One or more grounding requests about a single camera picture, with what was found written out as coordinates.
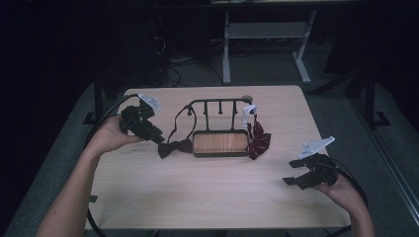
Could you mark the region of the dark red striped bow tie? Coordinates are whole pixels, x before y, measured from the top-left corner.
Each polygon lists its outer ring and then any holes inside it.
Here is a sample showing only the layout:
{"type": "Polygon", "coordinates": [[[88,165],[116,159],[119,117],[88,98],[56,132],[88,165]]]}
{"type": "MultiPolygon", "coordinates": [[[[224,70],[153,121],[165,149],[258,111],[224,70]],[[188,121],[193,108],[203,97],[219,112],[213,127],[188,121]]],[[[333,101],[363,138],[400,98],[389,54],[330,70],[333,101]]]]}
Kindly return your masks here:
{"type": "Polygon", "coordinates": [[[249,158],[255,160],[269,149],[271,134],[266,132],[262,124],[257,121],[255,105],[249,105],[243,109],[242,124],[247,128],[249,135],[246,152],[249,158]]]}

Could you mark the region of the black bow tie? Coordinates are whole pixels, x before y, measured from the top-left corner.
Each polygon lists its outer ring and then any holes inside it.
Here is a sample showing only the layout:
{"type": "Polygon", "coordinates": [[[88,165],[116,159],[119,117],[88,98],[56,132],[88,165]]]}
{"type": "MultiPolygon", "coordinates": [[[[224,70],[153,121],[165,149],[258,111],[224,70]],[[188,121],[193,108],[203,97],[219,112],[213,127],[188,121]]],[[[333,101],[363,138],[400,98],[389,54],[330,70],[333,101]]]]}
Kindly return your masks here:
{"type": "Polygon", "coordinates": [[[174,119],[174,128],[170,132],[167,142],[166,143],[160,143],[158,145],[158,155],[161,159],[166,158],[169,156],[174,150],[178,150],[180,152],[184,153],[192,153],[193,152],[193,141],[191,140],[191,135],[194,133],[195,128],[197,125],[197,115],[194,110],[194,108],[191,105],[186,105],[180,112],[178,112],[174,119]],[[180,141],[171,141],[172,136],[177,131],[177,118],[179,115],[183,112],[187,111],[189,114],[192,114],[194,116],[194,124],[190,131],[190,133],[186,136],[185,139],[180,141]]]}

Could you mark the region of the person's right hand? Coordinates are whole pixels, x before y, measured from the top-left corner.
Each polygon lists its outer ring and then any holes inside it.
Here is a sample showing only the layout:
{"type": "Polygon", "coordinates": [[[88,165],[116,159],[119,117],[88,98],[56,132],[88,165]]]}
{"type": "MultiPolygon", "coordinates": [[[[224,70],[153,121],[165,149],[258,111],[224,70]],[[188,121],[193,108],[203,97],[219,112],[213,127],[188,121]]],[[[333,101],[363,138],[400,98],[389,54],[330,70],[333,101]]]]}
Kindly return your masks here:
{"type": "Polygon", "coordinates": [[[336,204],[344,208],[350,214],[359,214],[367,211],[367,207],[359,193],[353,185],[341,175],[338,176],[334,185],[328,186],[321,184],[315,186],[314,189],[331,198],[336,204]]]}

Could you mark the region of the black hook rack wooden tray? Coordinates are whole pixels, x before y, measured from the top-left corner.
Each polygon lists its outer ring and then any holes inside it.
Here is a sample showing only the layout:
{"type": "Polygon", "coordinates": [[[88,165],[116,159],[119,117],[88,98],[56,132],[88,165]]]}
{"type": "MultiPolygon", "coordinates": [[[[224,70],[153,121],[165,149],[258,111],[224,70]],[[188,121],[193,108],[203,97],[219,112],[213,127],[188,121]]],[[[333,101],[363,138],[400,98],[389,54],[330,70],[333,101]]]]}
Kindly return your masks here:
{"type": "Polygon", "coordinates": [[[191,105],[197,115],[192,134],[193,154],[197,158],[244,157],[249,143],[242,124],[243,109],[252,103],[241,98],[196,99],[191,105]]]}

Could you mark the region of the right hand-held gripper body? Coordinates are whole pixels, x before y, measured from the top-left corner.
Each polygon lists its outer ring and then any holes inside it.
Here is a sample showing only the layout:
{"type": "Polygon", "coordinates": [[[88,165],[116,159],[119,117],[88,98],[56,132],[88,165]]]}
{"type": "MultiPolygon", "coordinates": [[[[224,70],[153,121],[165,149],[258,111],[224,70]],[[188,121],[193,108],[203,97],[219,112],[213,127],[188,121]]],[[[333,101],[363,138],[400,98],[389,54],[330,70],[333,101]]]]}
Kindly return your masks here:
{"type": "Polygon", "coordinates": [[[322,183],[332,186],[336,181],[335,169],[336,164],[326,154],[320,154],[327,145],[331,144],[335,138],[329,136],[317,141],[304,142],[298,159],[301,160],[308,172],[297,177],[297,185],[305,190],[322,183]]]}

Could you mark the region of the white metal desk frame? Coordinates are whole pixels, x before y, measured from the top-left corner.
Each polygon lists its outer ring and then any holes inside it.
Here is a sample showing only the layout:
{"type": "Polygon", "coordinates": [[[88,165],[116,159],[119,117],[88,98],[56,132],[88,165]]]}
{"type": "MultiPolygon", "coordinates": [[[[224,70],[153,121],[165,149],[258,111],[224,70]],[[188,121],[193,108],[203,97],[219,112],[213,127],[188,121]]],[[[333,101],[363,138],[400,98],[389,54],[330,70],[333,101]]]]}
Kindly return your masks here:
{"type": "Polygon", "coordinates": [[[271,40],[300,39],[299,48],[293,52],[293,62],[303,84],[310,84],[311,79],[303,62],[303,54],[310,37],[317,11],[312,10],[305,22],[278,23],[232,23],[229,13],[224,17],[222,83],[231,83],[229,43],[231,40],[271,40]]]}

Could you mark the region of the person's left hand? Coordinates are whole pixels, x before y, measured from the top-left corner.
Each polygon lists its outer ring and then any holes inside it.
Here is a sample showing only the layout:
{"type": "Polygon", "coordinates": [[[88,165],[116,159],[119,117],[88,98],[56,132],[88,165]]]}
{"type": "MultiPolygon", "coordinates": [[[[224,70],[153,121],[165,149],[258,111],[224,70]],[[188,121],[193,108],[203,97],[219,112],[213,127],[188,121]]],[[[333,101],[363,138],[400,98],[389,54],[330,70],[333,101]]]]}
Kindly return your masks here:
{"type": "Polygon", "coordinates": [[[107,118],[95,132],[83,151],[87,157],[100,157],[101,155],[117,150],[125,145],[141,141],[135,135],[128,135],[120,129],[120,117],[107,118]]]}

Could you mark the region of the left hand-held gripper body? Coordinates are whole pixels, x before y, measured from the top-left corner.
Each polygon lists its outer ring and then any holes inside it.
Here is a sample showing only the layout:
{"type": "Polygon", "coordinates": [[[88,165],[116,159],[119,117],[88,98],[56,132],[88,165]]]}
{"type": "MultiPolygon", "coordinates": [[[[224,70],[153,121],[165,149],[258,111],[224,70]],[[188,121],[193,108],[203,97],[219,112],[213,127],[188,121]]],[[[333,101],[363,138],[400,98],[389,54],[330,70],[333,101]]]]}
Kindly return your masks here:
{"type": "Polygon", "coordinates": [[[124,96],[123,102],[130,98],[138,98],[139,105],[127,106],[121,111],[120,129],[123,133],[131,131],[134,135],[140,136],[140,130],[147,127],[151,122],[149,119],[159,113],[161,108],[156,98],[142,93],[124,96]]]}

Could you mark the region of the metal frame rail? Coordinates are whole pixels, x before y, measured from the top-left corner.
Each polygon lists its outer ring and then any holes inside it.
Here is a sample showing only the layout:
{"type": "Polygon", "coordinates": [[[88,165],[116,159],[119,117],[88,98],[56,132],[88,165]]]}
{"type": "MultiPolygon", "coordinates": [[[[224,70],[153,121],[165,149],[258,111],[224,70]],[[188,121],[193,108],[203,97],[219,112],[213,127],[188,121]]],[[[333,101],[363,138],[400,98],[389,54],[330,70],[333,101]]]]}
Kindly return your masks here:
{"type": "Polygon", "coordinates": [[[121,118],[107,118],[84,148],[71,175],[40,224],[36,237],[82,237],[95,171],[103,154],[136,138],[121,133],[121,118]]]}
{"type": "Polygon", "coordinates": [[[402,175],[399,167],[396,165],[392,154],[385,146],[383,140],[377,133],[377,126],[370,124],[364,116],[364,112],[360,104],[353,99],[349,100],[351,107],[355,111],[358,119],[366,130],[368,136],[375,145],[382,162],[384,163],[390,178],[392,179],[400,197],[405,203],[409,213],[419,226],[419,198],[415,196],[410,185],[407,183],[405,177],[402,175]]]}

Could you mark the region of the black metal stand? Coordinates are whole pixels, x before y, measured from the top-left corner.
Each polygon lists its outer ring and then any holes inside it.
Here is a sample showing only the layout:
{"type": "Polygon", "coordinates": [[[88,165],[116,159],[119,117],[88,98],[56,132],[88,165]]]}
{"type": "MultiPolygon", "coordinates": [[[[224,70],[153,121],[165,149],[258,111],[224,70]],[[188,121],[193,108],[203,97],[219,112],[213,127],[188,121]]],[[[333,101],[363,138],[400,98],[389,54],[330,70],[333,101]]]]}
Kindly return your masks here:
{"type": "Polygon", "coordinates": [[[373,70],[366,67],[364,118],[371,129],[378,126],[390,126],[384,112],[375,111],[376,81],[373,70]]]}
{"type": "Polygon", "coordinates": [[[83,120],[84,124],[96,124],[103,116],[103,79],[100,73],[94,78],[94,111],[88,113],[83,120]]]}

